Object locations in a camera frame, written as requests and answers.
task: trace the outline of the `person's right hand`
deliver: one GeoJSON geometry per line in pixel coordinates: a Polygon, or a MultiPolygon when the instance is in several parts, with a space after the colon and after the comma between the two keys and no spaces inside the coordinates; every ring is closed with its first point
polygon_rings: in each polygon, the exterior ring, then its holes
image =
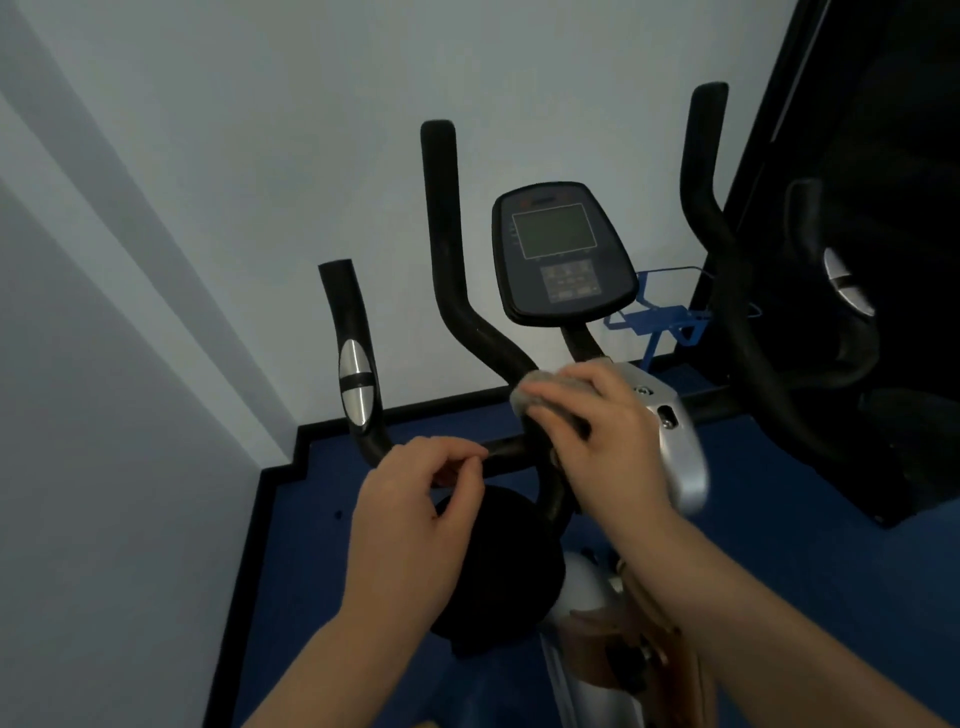
{"type": "Polygon", "coordinates": [[[590,361],[557,372],[593,385],[599,396],[556,382],[520,388],[558,404],[590,424],[586,441],[550,409],[527,414],[550,437],[580,505],[608,536],[634,530],[674,513],[660,459],[660,422],[610,364],[590,361]]]}

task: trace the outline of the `black baseboard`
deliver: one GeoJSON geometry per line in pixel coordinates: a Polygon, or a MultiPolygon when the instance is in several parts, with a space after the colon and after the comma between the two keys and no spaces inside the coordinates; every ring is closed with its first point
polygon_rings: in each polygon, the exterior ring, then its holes
{"type": "MultiPolygon", "coordinates": [[[[657,356],[652,362],[652,373],[662,372],[679,363],[675,354],[657,356]]],[[[507,401],[512,387],[502,386],[471,392],[455,397],[445,397],[419,404],[407,404],[384,410],[387,425],[439,417],[453,412],[463,412],[490,404],[507,401]]],[[[263,557],[267,550],[267,537],[274,514],[276,489],[286,483],[296,483],[306,478],[310,462],[310,445],[317,440],[349,433],[347,420],[328,420],[297,428],[294,444],[294,459],[289,465],[267,468],[260,474],[253,500],[253,511],[240,569],[233,586],[233,599],[227,614],[227,626],[220,643],[220,657],[213,674],[210,697],[206,704],[204,728],[229,728],[233,722],[233,708],[240,690],[244,655],[247,652],[247,637],[253,621],[253,609],[263,569],[263,557]]]]}

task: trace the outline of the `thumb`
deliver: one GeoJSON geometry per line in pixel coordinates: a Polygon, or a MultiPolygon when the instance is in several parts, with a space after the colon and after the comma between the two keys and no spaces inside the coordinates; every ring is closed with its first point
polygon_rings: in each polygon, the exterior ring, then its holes
{"type": "Polygon", "coordinates": [[[485,490],[483,464],[479,457],[471,457],[460,466],[457,485],[439,523],[440,529],[458,546],[462,546],[463,551],[467,550],[470,531],[480,511],[485,490]]]}
{"type": "Polygon", "coordinates": [[[583,457],[587,444],[563,417],[549,407],[538,404],[530,407],[527,415],[546,432],[561,461],[569,463],[571,459],[583,457]]]}

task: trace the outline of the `blue floor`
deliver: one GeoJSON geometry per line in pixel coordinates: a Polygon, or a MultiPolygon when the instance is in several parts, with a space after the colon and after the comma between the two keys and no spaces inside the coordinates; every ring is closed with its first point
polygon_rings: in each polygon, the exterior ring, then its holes
{"type": "MultiPolygon", "coordinates": [[[[681,388],[681,381],[672,382],[681,388]]],[[[483,442],[518,432],[509,405],[393,427],[483,442]]],[[[696,522],[730,556],[947,721],[960,724],[960,501],[882,531],[740,418],[700,430],[713,490],[696,522]]],[[[340,604],[349,518],[367,468],[348,437],[314,443],[305,480],[281,486],[234,725],[240,726],[340,604]]],[[[532,472],[493,482],[528,496],[532,472]]],[[[609,548],[586,517],[569,550],[609,548]]],[[[539,643],[457,663],[427,638],[376,726],[559,728],[539,643]]],[[[728,701],[721,728],[747,725],[728,701]]]]}

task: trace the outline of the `forearm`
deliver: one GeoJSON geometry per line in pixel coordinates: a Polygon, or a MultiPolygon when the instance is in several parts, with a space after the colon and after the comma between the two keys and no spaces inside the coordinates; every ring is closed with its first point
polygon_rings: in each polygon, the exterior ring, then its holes
{"type": "Polygon", "coordinates": [[[395,637],[338,615],[310,639],[245,728],[369,725],[417,648],[395,637]]]}
{"type": "Polygon", "coordinates": [[[758,728],[946,726],[679,516],[612,538],[758,728]]]}

